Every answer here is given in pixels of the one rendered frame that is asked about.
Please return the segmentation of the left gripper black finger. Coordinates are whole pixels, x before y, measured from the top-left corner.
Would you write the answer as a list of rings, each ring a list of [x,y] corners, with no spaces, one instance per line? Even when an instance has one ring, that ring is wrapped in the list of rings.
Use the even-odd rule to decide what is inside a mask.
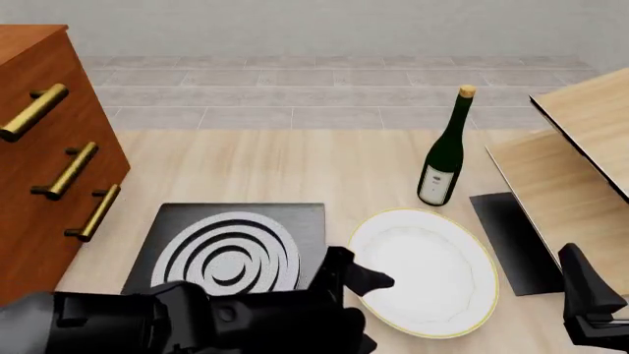
[[[392,288],[395,280],[385,273],[351,264],[346,268],[345,286],[359,297],[364,297],[372,291]]]

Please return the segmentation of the dark green wine bottle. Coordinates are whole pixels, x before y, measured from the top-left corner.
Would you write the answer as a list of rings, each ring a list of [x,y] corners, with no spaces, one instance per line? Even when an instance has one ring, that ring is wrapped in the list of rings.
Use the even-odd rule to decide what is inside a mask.
[[[429,206],[445,206],[453,194],[463,167],[463,132],[476,90],[472,85],[459,87],[446,129],[426,156],[417,196]]]

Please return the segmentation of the white plate with yellow rim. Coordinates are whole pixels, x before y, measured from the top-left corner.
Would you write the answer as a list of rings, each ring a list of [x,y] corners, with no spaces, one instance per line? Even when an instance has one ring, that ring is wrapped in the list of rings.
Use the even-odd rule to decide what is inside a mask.
[[[394,280],[361,301],[402,332],[434,339],[467,335],[497,305],[498,273],[489,252],[459,223],[434,211],[374,214],[354,230],[349,248],[358,265]]]

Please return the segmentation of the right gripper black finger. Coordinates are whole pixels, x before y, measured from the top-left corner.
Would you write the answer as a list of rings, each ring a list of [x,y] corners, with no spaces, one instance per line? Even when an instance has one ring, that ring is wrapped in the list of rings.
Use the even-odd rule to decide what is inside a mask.
[[[566,244],[558,256],[564,282],[563,319],[614,321],[613,314],[627,301],[607,285],[576,244]]]

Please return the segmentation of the flat black stove plate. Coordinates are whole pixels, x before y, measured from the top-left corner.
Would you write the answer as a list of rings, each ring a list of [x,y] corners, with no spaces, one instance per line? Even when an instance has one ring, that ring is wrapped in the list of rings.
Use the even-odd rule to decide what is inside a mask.
[[[175,281],[210,296],[304,289],[326,249],[322,203],[169,203],[122,292]]]

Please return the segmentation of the black flat base panel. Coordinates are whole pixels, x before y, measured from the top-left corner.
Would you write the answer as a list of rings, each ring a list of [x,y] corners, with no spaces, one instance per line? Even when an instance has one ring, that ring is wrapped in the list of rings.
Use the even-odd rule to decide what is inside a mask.
[[[563,291],[559,266],[513,194],[485,194],[470,201],[516,296]]]

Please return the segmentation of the wooden cabinet with drawers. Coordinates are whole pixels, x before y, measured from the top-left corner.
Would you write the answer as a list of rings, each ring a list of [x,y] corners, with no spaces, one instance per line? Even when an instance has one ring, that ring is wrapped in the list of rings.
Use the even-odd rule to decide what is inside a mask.
[[[84,244],[81,228],[130,164],[62,25],[0,25],[0,128],[33,102],[29,94],[65,85],[68,96],[15,143],[0,139],[0,306],[51,291]],[[69,164],[66,148],[99,150],[62,197],[33,195]]]

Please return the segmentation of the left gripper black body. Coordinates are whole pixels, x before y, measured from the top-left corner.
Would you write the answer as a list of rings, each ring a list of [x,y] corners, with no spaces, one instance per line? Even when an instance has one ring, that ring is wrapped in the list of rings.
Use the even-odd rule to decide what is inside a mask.
[[[327,247],[323,261],[307,291],[326,303],[344,305],[344,288],[355,255],[344,247]]]

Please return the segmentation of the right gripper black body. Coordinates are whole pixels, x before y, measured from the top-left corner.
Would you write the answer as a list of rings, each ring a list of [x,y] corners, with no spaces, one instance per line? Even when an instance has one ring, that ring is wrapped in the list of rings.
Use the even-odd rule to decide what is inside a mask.
[[[629,318],[610,314],[564,315],[564,326],[573,344],[605,349],[629,349]]]

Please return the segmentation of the pale wooden rack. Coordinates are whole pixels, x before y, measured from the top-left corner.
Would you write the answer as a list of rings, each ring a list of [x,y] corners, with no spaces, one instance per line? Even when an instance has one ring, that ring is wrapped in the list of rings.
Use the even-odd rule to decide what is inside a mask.
[[[576,244],[629,296],[629,67],[530,100],[552,129],[490,158],[549,253]]]

